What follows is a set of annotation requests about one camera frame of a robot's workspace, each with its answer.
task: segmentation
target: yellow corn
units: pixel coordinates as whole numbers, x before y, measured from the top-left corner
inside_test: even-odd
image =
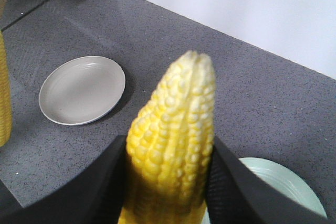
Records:
[[[0,32],[0,146],[9,140],[12,130],[12,107],[6,61],[6,49]]]
[[[119,224],[198,224],[213,149],[215,73],[206,54],[172,63],[127,137]]]

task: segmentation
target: black holder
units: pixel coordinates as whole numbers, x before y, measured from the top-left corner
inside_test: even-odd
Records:
[[[125,138],[118,136],[81,174],[1,224],[117,224],[125,186]],[[211,224],[335,224],[254,175],[215,137],[206,190]]]

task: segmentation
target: white wall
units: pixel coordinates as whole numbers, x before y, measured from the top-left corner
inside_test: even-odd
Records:
[[[336,79],[336,0],[147,0]]]

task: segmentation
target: speckled countertop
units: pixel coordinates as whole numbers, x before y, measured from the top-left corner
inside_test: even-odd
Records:
[[[336,220],[335,80],[144,0],[13,0],[0,25],[14,117],[0,148],[0,179],[22,206],[64,185],[126,134],[169,64],[194,49],[215,65],[218,137],[238,157],[293,170]],[[43,81],[87,55],[120,64],[122,99],[87,125],[49,121],[38,105]]]

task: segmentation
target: light green plate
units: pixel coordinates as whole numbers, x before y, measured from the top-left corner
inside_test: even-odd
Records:
[[[290,169],[273,161],[257,158],[243,157],[239,159],[247,168],[260,179],[268,183],[288,198],[296,201],[304,207],[327,217],[327,214],[316,194],[302,178]],[[202,224],[210,224],[206,211]]]

